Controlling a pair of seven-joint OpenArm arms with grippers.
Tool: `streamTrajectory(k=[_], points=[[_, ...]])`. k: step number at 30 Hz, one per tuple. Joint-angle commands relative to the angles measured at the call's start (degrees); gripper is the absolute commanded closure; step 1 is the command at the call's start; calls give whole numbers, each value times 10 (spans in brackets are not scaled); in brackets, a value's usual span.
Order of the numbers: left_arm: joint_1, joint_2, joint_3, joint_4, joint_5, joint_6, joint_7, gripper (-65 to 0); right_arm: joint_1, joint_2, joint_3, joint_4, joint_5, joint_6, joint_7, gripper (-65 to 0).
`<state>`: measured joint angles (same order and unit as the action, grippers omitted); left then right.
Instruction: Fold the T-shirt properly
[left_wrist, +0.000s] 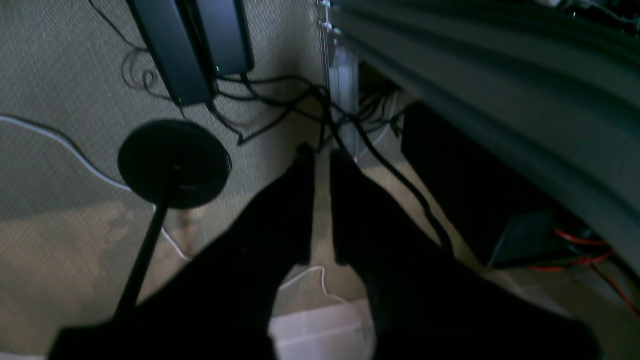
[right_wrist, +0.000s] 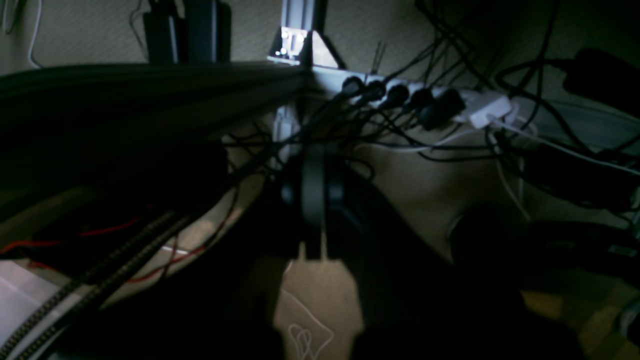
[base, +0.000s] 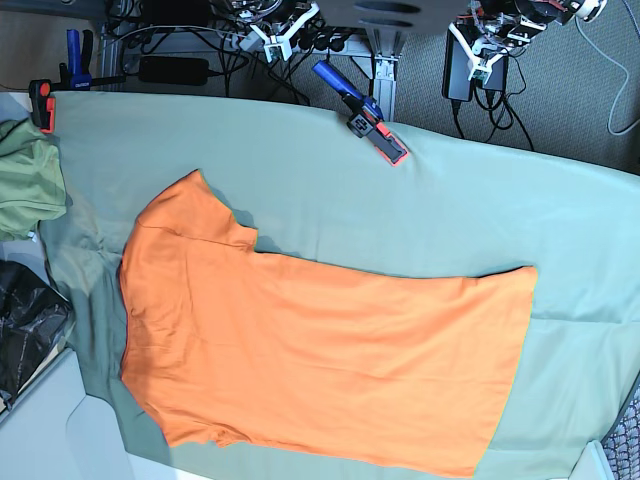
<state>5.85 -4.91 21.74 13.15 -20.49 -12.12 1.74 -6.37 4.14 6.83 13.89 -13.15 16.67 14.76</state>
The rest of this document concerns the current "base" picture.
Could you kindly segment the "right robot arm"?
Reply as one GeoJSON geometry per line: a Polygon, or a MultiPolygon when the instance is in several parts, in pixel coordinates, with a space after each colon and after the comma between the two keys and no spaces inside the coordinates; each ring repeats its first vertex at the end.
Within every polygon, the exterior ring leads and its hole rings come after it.
{"type": "Polygon", "coordinates": [[[231,44],[263,53],[271,63],[287,61],[296,35],[319,18],[316,1],[210,1],[214,15],[236,30],[231,44]]]}

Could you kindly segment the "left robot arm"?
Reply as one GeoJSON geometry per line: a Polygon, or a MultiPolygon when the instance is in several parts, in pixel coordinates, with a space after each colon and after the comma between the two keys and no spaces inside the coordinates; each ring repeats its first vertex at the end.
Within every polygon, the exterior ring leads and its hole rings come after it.
{"type": "Polygon", "coordinates": [[[495,64],[512,50],[528,47],[549,24],[591,22],[606,5],[606,0],[471,1],[467,12],[449,24],[448,32],[467,57],[467,79],[485,84],[495,64]]]}

